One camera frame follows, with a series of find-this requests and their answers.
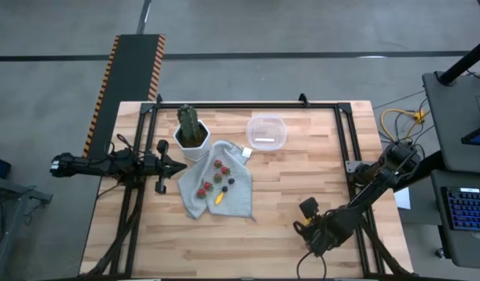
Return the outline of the white paper sheet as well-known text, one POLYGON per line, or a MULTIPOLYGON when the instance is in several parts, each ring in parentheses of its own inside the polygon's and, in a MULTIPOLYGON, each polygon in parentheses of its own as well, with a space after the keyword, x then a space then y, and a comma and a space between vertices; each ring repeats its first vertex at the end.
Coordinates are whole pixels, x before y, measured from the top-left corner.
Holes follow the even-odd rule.
POLYGON ((400 209, 411 209, 411 198, 410 191, 408 187, 394 192, 394 199, 396 206, 400 209))

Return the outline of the white hexagonal plant pot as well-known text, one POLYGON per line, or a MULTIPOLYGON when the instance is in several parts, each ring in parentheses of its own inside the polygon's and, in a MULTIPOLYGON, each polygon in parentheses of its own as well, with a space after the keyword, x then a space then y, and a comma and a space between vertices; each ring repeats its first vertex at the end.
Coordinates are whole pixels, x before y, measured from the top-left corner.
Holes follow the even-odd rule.
POLYGON ((201 119, 198 120, 200 128, 204 131, 204 139, 200 142, 199 146, 194 147, 184 147, 183 142, 181 141, 181 127, 179 126, 174 134, 173 137, 178 144, 180 150, 183 152, 184 158, 187 158, 191 161, 197 162, 202 159, 208 153, 210 149, 209 139, 210 139, 210 132, 206 125, 202 122, 201 119))

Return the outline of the grey desk top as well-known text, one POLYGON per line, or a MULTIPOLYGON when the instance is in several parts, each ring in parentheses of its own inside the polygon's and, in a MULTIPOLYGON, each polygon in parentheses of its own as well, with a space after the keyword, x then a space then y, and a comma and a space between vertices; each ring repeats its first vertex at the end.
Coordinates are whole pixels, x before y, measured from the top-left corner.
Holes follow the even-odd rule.
POLYGON ((460 76, 445 86, 434 73, 426 73, 422 81, 445 166, 451 171, 480 173, 480 145, 461 141, 480 128, 480 79, 460 76))

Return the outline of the clear plastic tupperware container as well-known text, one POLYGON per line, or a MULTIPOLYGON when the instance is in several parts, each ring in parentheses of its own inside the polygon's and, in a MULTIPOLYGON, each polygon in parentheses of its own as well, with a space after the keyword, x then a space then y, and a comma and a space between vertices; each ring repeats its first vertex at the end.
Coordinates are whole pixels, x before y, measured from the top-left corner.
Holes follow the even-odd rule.
POLYGON ((247 123, 247 140, 259 151, 276 151, 284 147, 287 128, 283 119, 274 115, 256 115, 247 123))

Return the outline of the grey waffle dish cloth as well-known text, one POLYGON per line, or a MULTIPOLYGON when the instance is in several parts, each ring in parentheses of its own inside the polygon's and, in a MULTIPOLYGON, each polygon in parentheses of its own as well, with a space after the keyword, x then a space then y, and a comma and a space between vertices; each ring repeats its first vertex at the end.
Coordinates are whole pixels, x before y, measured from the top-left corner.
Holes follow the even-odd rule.
POLYGON ((179 179, 178 187, 184 208, 189 217, 199 219, 205 212, 213 215, 235 216, 252 218, 252 175, 246 163, 248 157, 243 155, 243 150, 225 140, 218 140, 210 151, 200 161, 189 168, 179 179), (230 174, 223 175, 221 168, 214 166, 215 160, 222 161, 222 167, 230 169, 230 174), (221 183, 214 182, 214 175, 222 176, 221 183), (228 179, 235 179, 229 184, 228 179), (205 198, 198 198, 199 189, 204 190, 204 183, 213 185, 213 190, 206 191, 205 198), (222 187, 227 186, 228 192, 219 205, 215 199, 222 192, 222 187))

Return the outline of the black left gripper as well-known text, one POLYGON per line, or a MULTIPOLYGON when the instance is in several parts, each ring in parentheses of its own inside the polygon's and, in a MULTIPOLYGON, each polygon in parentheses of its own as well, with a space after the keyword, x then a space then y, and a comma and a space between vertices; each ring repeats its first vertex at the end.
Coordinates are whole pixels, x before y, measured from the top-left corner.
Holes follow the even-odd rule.
POLYGON ((155 184, 155 192, 158 194, 166 193, 166 186, 164 184, 164 179, 166 177, 172 178, 187 167, 185 163, 174 161, 167 156, 168 149, 169 143, 166 140, 160 140, 157 143, 157 152, 160 156, 154 155, 150 152, 144 156, 144 174, 146 176, 158 176, 158 181, 155 184))

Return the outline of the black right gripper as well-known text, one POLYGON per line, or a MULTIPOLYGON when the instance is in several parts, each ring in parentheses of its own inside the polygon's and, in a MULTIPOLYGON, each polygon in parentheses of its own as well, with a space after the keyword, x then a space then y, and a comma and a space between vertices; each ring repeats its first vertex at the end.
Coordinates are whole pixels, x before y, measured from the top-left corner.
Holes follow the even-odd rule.
POLYGON ((341 242, 330 227, 334 210, 328 210, 324 215, 318 213, 318 202, 314 197, 299 204, 305 221, 293 222, 295 232, 301 236, 308 250, 317 257, 323 256, 327 251, 339 247, 341 242))

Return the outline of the grey metal stand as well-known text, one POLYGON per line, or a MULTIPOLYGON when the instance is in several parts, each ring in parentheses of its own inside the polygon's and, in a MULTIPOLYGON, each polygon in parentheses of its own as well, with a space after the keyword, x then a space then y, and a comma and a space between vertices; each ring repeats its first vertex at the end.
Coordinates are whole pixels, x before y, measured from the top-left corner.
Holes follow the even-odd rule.
POLYGON ((48 205, 52 195, 36 190, 35 186, 20 186, 0 178, 0 281, 21 224, 27 216, 29 200, 48 205))

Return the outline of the black aluminium table frame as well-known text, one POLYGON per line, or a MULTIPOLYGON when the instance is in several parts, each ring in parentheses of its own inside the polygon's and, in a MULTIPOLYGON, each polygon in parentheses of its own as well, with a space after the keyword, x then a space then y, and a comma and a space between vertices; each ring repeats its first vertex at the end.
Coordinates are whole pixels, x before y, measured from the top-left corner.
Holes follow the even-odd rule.
POLYGON ((369 101, 200 102, 198 115, 211 141, 248 145, 247 123, 256 115, 283 119, 287 140, 276 151, 254 150, 253 217, 204 213, 187 216, 176 179, 144 194, 132 276, 145 278, 362 277, 387 272, 366 237, 352 237, 324 258, 309 256, 292 224, 299 204, 314 197, 321 210, 349 201, 348 160, 375 161, 382 146, 369 101))

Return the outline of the backlit computer keyboard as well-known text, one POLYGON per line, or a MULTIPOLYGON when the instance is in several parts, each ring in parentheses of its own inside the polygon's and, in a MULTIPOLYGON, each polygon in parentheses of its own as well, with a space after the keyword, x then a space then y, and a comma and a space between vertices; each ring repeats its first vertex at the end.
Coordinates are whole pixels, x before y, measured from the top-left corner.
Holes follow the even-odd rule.
POLYGON ((446 190, 447 217, 453 230, 480 232, 480 189, 446 190))

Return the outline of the green cactus plant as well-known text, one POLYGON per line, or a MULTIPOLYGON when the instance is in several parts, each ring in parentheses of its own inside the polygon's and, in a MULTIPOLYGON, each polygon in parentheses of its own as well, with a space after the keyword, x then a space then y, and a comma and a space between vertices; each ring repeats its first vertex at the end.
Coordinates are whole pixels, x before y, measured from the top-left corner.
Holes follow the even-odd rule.
POLYGON ((196 109, 184 104, 177 110, 177 117, 180 123, 181 138, 185 141, 199 141, 201 139, 201 128, 196 109))

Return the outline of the black tablet blue screen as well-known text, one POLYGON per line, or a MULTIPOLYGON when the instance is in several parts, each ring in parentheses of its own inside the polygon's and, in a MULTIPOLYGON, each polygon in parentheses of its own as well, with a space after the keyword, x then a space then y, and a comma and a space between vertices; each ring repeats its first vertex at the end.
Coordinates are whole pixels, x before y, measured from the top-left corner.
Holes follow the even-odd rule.
POLYGON ((462 137, 460 139, 462 144, 470 144, 470 145, 479 145, 480 146, 480 128, 477 130, 469 133, 468 135, 462 137))

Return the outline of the black slanted pole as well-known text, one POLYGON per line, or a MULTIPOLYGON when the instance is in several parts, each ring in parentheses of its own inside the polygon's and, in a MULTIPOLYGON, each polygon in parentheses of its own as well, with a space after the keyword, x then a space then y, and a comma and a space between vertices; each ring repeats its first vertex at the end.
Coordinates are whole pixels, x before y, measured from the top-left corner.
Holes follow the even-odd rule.
POLYGON ((445 86, 451 85, 462 73, 480 61, 480 43, 452 65, 446 72, 436 73, 437 80, 445 86))
POLYGON ((445 168, 446 165, 444 163, 443 154, 441 151, 437 151, 422 159, 413 175, 407 177, 405 180, 400 180, 396 186, 392 187, 392 189, 394 192, 402 190, 405 187, 409 187, 412 183, 416 183, 419 180, 423 180, 425 177, 430 176, 433 170, 444 170, 445 168))

